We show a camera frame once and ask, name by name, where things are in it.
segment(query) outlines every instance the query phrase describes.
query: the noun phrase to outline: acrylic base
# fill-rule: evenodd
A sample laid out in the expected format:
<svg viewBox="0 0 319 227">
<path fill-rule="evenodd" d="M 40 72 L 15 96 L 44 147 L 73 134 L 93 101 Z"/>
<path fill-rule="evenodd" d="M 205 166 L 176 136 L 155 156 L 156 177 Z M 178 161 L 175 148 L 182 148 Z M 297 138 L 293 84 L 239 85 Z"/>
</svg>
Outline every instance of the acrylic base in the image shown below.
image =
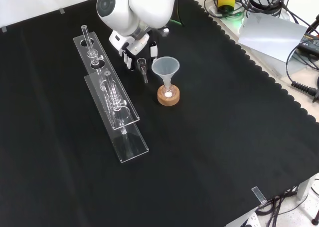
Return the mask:
<svg viewBox="0 0 319 227">
<path fill-rule="evenodd" d="M 149 151 L 136 122 L 140 120 L 115 69 L 94 32 L 87 33 L 91 49 L 98 53 L 99 66 L 92 66 L 84 36 L 74 38 L 88 76 L 85 81 L 121 162 Z"/>
<path fill-rule="evenodd" d="M 92 80 L 98 83 L 98 75 L 93 73 L 90 76 L 84 77 L 86 84 L 89 87 L 92 98 L 94 99 L 95 105 L 99 110 L 105 128 L 110 136 L 115 152 L 118 155 L 120 162 L 129 161 L 137 156 L 140 156 L 149 151 L 143 137 L 140 134 L 135 123 L 125 126 L 121 129 L 114 130 L 110 124 L 107 114 L 104 111 L 103 105 L 100 101 L 99 95 L 96 90 L 100 87 L 94 85 Z"/>
</svg>

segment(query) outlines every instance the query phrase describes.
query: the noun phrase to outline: test tube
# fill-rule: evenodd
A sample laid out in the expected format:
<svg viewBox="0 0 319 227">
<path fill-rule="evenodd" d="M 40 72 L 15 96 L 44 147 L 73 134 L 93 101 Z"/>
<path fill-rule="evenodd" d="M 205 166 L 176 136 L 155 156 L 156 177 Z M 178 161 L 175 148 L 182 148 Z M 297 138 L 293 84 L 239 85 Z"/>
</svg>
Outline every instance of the test tube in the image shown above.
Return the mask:
<svg viewBox="0 0 319 227">
<path fill-rule="evenodd" d="M 81 28 L 82 28 L 82 32 L 84 35 L 86 45 L 89 49 L 88 57 L 91 58 L 91 64 L 96 66 L 100 63 L 99 58 L 98 58 L 98 51 L 93 48 L 93 44 L 92 44 L 91 38 L 89 36 L 89 31 L 88 31 L 87 25 L 83 25 L 83 26 L 81 26 Z"/>
</svg>

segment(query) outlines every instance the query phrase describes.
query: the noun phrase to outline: funnel stem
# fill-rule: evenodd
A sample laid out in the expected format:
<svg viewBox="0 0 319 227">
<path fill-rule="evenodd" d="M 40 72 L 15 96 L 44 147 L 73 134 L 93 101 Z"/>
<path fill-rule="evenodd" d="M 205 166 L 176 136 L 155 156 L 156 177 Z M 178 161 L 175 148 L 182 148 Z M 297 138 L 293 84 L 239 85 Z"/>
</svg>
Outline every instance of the funnel stem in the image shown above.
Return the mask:
<svg viewBox="0 0 319 227">
<path fill-rule="evenodd" d="M 163 80 L 164 81 L 164 86 L 165 86 L 165 89 L 167 91 L 169 91 L 169 88 L 171 86 L 171 83 L 170 83 L 170 79 L 166 79 L 166 80 Z"/>
</svg>

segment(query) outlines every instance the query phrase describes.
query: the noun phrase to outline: electronic device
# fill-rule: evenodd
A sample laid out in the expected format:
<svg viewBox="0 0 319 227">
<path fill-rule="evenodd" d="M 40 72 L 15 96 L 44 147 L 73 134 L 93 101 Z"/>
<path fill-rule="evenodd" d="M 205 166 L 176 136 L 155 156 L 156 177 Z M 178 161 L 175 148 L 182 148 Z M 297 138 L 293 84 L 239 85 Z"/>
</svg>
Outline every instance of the electronic device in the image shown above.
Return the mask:
<svg viewBox="0 0 319 227">
<path fill-rule="evenodd" d="M 319 57 L 319 40 L 315 36 L 305 33 L 298 46 L 300 51 Z"/>
</svg>

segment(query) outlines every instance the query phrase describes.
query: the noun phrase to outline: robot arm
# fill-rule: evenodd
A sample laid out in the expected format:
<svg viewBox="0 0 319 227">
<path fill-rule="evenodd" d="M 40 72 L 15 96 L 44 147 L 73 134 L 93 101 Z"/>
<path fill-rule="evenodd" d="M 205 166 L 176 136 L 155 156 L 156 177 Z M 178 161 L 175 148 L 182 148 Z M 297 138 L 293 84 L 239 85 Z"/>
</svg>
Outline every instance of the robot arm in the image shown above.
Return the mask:
<svg viewBox="0 0 319 227">
<path fill-rule="evenodd" d="M 132 35 L 140 20 L 152 28 L 165 26 L 175 0 L 98 0 L 101 20 L 122 36 Z"/>
<path fill-rule="evenodd" d="M 152 28 L 165 26 L 173 12 L 175 0 L 129 0 L 131 10 Z"/>
<path fill-rule="evenodd" d="M 129 7 L 129 0 L 98 0 L 96 9 L 101 20 L 122 36 L 132 34 L 139 19 Z"/>
</svg>

